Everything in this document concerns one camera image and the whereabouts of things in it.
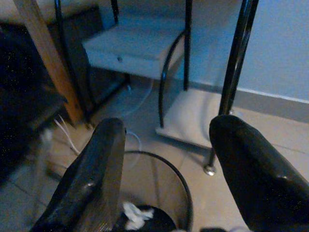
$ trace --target white cable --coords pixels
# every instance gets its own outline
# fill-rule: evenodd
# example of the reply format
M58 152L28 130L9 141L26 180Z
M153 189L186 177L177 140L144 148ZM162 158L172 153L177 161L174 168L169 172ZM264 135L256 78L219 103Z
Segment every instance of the white cable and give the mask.
M72 149L79 155L81 152L75 147L71 137L69 136L68 132L62 127L62 125L56 120L54 119L54 122L60 127L60 129L63 131L63 133L65 133L65 135L67 136L69 143L71 144Z
M134 132L131 132L131 131L129 131L129 130L126 131L126 134L131 134L131 135L133 135L133 136L137 139L137 141L139 142L139 151L141 151L141 140L140 140L140 138L137 136L137 134L135 134Z
M119 117L126 117L126 116L130 115L131 113L137 111L140 108L140 106L145 102L145 100L148 98L148 96L150 95L151 90L153 89L153 86L154 86L154 80L151 79L150 87L149 87L148 91L146 92L145 96L143 97L143 99L141 100L141 102L139 104L137 104L137 106L134 107L132 110L126 112L125 114L120 115Z
M70 135L70 130L69 130L69 128L68 128L66 122L63 120L63 118L61 117L61 115L58 115L58 116L60 117L61 121L63 122L63 125L65 126L68 135Z
M135 134L135 133L129 131L129 130L126 131L126 134L131 134L131 135L133 135L133 136L138 140L138 142L139 142L139 151L141 151L141 140L140 140L139 136L138 136L137 134ZM138 154L138 155L136 156L135 160L134 160L134 161L132 162L132 164L129 166L129 170L131 170L131 169L137 164L137 162L139 161L139 159L140 159L140 154Z

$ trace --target black metal frame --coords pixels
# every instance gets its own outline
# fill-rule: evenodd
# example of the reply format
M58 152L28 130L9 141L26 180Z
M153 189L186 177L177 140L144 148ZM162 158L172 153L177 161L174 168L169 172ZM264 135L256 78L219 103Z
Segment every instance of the black metal frame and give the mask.
M95 113L102 104L104 104L106 101L108 101L108 99L110 99L114 94L116 94L123 86L127 85L130 86L131 85L131 80L130 80L130 75L128 73L125 73L125 79L124 81L122 81L120 84L117 85L117 87L115 89L113 89L110 94L108 94L105 98L101 99L99 102L96 102L96 99L93 95L92 92L92 88L91 88L91 66L90 64L87 66L87 70L86 70L86 88L88 91L88 95L90 98L90 101L92 103L92 110L87 111L85 116L86 116L86 120L88 122L90 122L90 117L93 113Z
M91 76L90 70L91 70L91 67L90 67L89 62L88 62L88 66L86 68L86 88L87 88L87 92L88 92L89 98L91 100L91 103L93 105L93 108L91 110L87 110L85 101L84 101L82 94L81 94L81 89L80 89L78 82L77 82L77 78L76 78L76 74L75 74L73 66L72 66L72 62L71 62L70 57L69 57L67 42L66 42L66 39L65 39L65 33L64 33L64 29L63 29L61 0L54 0L54 1L55 1L56 23L57 23L61 48L62 48L62 51L63 51L63 54L64 54L64 59L65 59L65 62L67 64L67 67L69 69L69 74L70 74L71 80L73 82L74 88L76 90L76 94L77 94L78 100L80 102L82 111L84 112L84 116L86 118L86 121L90 122L90 116L93 113L95 113L99 109L99 107L108 100L108 98L110 98L113 94L115 94L123 86L130 84L130 76L125 75L125 80L123 82L121 82L106 98L100 100L100 102L97 103L95 101L94 96L93 96L93 92L92 92L91 85L90 85L90 76ZM113 12L114 12L114 19L115 19L115 22L117 23L118 22L117 15L119 14L118 6L117 6L117 0L112 0L112 7L113 7Z
M186 31L184 30L174 40L172 46L169 49L168 56L166 57L166 60L165 60L164 66L163 66L163 70L162 70L162 74L161 74L161 80L160 80L159 104L158 104L158 106L159 106L159 119L160 119L160 127L161 128L164 127L164 121L163 121L163 92L164 92L164 85L165 85L166 77L167 77L168 70L169 70L169 63L170 63L170 60L172 58L172 55L174 53L174 50L175 50L178 42L180 41L182 36L185 35L185 34L186 34Z
M258 2L258 0L242 1L226 69L219 115L228 115L232 108ZM204 169L213 167L214 159L215 152L212 149Z
M114 15L115 22L118 22L119 9L117 0L111 0L112 12ZM178 35L174 40L172 46L169 49L168 55L165 59L164 66L162 69L161 79L160 79L160 89L159 89L159 99L158 99L158 112L160 127L164 127L163 120L163 93L164 85L167 78L169 63L173 52L176 48L177 43L180 41L181 37L184 36L184 72L183 72L183 89L188 90L189 87L189 64L190 64L190 42L191 42L191 22L192 22L192 0L185 1L185 29Z

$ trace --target wooden post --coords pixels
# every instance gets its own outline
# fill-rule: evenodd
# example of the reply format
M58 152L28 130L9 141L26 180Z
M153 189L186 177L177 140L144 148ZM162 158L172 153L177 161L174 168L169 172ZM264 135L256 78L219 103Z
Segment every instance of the wooden post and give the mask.
M66 110L72 122L76 123L83 118L83 112L70 76L63 66L36 0L13 1L57 91L68 100L68 103L65 104Z

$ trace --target black metal pole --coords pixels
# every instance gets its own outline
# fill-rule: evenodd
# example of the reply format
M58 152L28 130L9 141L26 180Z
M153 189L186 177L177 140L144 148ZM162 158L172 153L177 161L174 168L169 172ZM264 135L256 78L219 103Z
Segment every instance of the black metal pole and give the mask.
M112 13L114 15L115 24L118 23L118 15L119 15L119 8L117 0L111 0L112 3Z
M64 54L64 59L65 59L65 62L67 64L68 71L69 71L69 74L70 74L70 78L71 78L71 81L74 85L78 101L80 103L80 106L82 108L84 116L86 116L86 114L87 114L86 104L84 102L84 99L83 99L82 94L81 94L81 89L80 89L78 82L77 82L77 77L76 77L76 74L74 72L71 60L70 60L67 42L66 42L65 35L64 35L63 19L62 19L62 12L61 12L61 0L55 0L55 13L56 13L56 23L57 23L57 27L58 27L60 44L61 44L61 48L62 48L62 51L63 51L63 54Z
M228 59L220 101L219 115L228 115L232 108L257 5L258 0L242 1L231 52ZM209 161L204 165L204 171L211 175L215 172L215 168L213 166L214 160L215 151L212 148Z
M187 91L189 87L191 22L192 22L192 0L186 0L185 1L184 71L183 71L183 89L185 91Z

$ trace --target metal foot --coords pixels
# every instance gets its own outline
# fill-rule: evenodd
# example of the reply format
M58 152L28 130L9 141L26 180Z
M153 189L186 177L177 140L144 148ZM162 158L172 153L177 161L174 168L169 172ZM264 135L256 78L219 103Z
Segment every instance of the metal foot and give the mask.
M204 173L206 173L207 175L210 175L210 176L214 176L217 172L215 166L209 166L209 165L204 166L203 170L204 170Z
M85 123L85 127L87 130L94 130L94 128L96 127L96 125L90 121L88 121L87 123Z
M127 87L127 90L129 91L129 93L131 93L131 91L132 91L131 85L128 84L126 87Z

